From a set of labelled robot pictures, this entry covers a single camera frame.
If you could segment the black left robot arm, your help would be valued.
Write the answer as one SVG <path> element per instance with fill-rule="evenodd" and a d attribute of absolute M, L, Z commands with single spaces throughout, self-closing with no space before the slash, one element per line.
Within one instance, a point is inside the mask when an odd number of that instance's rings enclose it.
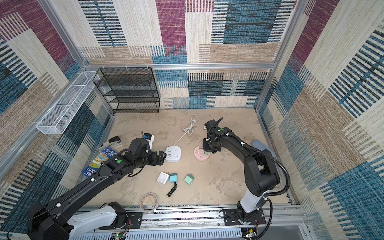
<path fill-rule="evenodd" d="M 117 202 L 85 214 L 77 211 L 104 189 L 135 169 L 161 166 L 167 154 L 153 152 L 143 138 L 132 140 L 129 148 L 110 157 L 89 178 L 45 205 L 36 203 L 28 210 L 27 235 L 32 240 L 72 240 L 101 227 L 122 228 L 127 221 L 126 210 Z"/>

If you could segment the white flat charger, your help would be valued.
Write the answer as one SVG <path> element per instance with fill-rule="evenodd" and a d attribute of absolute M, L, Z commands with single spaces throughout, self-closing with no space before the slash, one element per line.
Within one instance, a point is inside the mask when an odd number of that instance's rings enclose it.
<path fill-rule="evenodd" d="M 161 172 L 157 178 L 157 182 L 163 185 L 166 185 L 169 180 L 170 175 L 164 172 Z"/>

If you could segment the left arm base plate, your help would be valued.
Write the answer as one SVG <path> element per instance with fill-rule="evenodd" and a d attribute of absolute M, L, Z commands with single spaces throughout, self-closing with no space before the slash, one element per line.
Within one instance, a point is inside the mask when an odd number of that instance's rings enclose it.
<path fill-rule="evenodd" d="M 142 217 L 142 212 L 119 213 L 110 226 L 100 227 L 99 230 L 123 231 L 139 229 L 141 227 Z"/>

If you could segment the black grey stapler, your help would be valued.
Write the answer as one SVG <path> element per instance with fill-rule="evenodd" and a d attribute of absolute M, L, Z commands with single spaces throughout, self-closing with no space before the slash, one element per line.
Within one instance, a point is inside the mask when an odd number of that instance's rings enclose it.
<path fill-rule="evenodd" d="M 98 146 L 98 151 L 101 152 L 102 150 L 104 150 L 106 147 L 109 147 L 109 148 L 115 148 L 115 147 L 119 147 L 123 144 L 123 140 L 118 137 L 118 136 L 115 136 L 111 139 L 109 139 L 108 141 L 104 142 L 103 144 L 100 144 Z"/>

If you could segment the blue grey glasses case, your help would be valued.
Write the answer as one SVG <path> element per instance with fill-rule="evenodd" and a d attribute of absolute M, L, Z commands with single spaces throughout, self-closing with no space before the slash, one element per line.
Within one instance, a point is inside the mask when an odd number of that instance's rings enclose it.
<path fill-rule="evenodd" d="M 267 145 L 265 145 L 264 143 L 262 143 L 259 140 L 253 140 L 251 146 L 253 148 L 259 149 L 260 151 L 268 150 L 270 155 L 272 157 L 276 158 L 275 152 L 271 148 L 269 148 Z"/>

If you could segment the white square power strip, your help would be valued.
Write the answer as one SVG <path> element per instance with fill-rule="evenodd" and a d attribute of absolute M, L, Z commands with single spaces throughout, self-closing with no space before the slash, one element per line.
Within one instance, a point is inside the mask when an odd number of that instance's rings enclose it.
<path fill-rule="evenodd" d="M 169 146 L 165 153 L 167 154 L 165 160 L 169 163 L 176 163 L 181 160 L 182 151 L 179 146 Z"/>

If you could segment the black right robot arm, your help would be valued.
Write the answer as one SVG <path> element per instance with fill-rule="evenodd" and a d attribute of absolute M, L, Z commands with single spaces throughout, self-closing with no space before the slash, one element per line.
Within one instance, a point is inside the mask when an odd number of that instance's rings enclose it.
<path fill-rule="evenodd" d="M 248 224 L 256 219 L 269 197 L 283 195 L 289 190 L 291 178 L 270 150 L 253 147 L 231 129 L 221 128 L 219 123 L 222 120 L 205 123 L 207 137 L 203 139 L 203 150 L 215 154 L 225 148 L 243 163 L 248 189 L 237 204 L 236 214 L 241 224 Z"/>

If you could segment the pink round power strip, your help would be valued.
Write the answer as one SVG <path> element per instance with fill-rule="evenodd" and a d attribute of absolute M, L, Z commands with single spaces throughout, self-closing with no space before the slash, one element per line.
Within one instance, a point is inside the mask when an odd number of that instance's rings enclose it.
<path fill-rule="evenodd" d="M 209 159 L 209 157 L 210 157 L 210 155 L 211 154 L 209 154 L 209 155 L 205 155 L 204 154 L 204 150 L 202 149 L 199 149 L 199 147 L 196 147 L 195 149 L 194 149 L 194 157 L 195 157 L 195 159 L 197 160 L 197 161 L 199 161 L 199 162 L 205 162 L 205 161 L 207 161 L 208 159 Z"/>

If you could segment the blue illustrated book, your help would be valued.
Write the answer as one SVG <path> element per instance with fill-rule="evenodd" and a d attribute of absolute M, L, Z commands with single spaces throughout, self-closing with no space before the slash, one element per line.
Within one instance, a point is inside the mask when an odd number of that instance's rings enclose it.
<path fill-rule="evenodd" d="M 81 171 L 81 174 L 87 178 L 92 176 L 100 169 L 103 162 L 116 154 L 117 152 L 113 149 L 106 147 Z"/>

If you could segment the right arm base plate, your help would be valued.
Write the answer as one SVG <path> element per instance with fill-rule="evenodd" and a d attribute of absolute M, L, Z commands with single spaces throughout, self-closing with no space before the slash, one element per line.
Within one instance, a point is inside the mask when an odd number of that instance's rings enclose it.
<path fill-rule="evenodd" d="M 224 219 L 226 226 L 264 225 L 267 223 L 263 210 L 245 213 L 241 209 L 222 209 L 219 211 L 219 217 Z"/>

